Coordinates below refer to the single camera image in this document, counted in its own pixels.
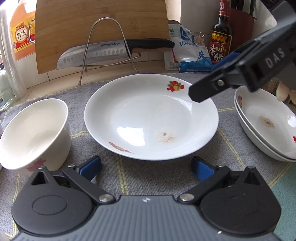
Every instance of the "knife block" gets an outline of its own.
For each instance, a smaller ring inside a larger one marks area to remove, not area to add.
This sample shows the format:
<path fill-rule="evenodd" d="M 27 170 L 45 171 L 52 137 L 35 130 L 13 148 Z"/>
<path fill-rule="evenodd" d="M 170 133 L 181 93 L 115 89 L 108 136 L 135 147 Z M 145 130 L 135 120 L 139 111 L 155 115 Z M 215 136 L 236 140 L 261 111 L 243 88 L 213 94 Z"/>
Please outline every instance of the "knife block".
<path fill-rule="evenodd" d="M 230 8 L 229 24 L 232 29 L 230 52 L 252 38 L 254 17 L 246 12 Z"/>

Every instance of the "blue figure illustration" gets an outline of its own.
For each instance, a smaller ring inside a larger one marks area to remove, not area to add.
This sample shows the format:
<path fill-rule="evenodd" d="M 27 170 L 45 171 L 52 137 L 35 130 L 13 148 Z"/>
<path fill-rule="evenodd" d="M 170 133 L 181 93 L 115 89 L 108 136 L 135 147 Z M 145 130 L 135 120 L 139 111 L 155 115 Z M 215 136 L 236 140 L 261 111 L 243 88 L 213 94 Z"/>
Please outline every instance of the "blue figure illustration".
<path fill-rule="evenodd" d="M 199 59 L 202 58 L 202 64 L 203 64 L 204 66 L 205 66 L 205 62 L 208 62 L 209 65 L 211 65 L 209 59 L 206 58 L 206 57 L 204 56 L 204 53 L 202 52 L 202 50 L 198 53 L 198 55 L 199 55 L 199 57 L 198 57 L 197 61 L 198 61 Z"/>

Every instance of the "metal bolt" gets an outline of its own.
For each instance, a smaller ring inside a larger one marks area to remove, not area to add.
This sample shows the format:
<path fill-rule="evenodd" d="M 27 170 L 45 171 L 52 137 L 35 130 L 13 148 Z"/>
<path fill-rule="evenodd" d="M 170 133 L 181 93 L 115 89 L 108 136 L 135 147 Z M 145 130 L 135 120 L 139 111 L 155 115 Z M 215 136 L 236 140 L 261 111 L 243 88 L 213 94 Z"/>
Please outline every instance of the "metal bolt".
<path fill-rule="evenodd" d="M 110 202 L 114 199 L 114 197 L 110 194 L 103 194 L 101 196 L 99 196 L 99 200 L 101 202 Z"/>
<path fill-rule="evenodd" d="M 223 80 L 218 80 L 217 81 L 217 85 L 219 85 L 219 86 L 224 86 L 225 85 L 225 83 L 224 83 L 224 81 Z"/>
<path fill-rule="evenodd" d="M 190 193 L 184 193 L 180 195 L 180 199 L 185 202 L 189 202 L 194 199 L 194 196 Z"/>

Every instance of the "triangular hole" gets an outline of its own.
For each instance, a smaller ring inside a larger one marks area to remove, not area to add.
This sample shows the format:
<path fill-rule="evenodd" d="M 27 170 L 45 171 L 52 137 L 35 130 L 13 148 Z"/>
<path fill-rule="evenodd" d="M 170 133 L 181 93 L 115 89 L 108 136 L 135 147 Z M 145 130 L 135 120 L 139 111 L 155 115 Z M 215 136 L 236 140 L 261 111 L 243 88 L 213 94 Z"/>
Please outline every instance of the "triangular hole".
<path fill-rule="evenodd" d="M 34 180 L 32 181 L 32 185 L 39 185 L 39 184 L 45 184 L 48 183 L 45 175 L 43 172 L 39 172 Z"/>
<path fill-rule="evenodd" d="M 258 179 L 256 178 L 256 175 L 253 172 L 249 172 L 244 183 L 253 184 L 253 185 L 260 185 L 260 182 L 258 181 Z"/>

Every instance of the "pink flower print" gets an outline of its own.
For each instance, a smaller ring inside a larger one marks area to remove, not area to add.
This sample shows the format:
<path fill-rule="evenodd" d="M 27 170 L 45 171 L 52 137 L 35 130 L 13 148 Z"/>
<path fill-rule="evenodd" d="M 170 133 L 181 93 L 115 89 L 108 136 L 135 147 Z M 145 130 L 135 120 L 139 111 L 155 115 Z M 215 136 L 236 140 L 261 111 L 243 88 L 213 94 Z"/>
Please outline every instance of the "pink flower print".
<path fill-rule="evenodd" d="M 43 163 L 45 163 L 45 162 L 46 162 L 46 160 L 42 160 L 42 159 L 40 158 L 38 161 L 34 162 L 34 163 L 32 164 L 32 166 L 27 167 L 26 169 L 27 169 L 29 172 L 33 172 L 33 171 L 35 171 L 35 169 L 37 169 L 38 167 L 42 167 L 42 166 L 43 166 Z"/>

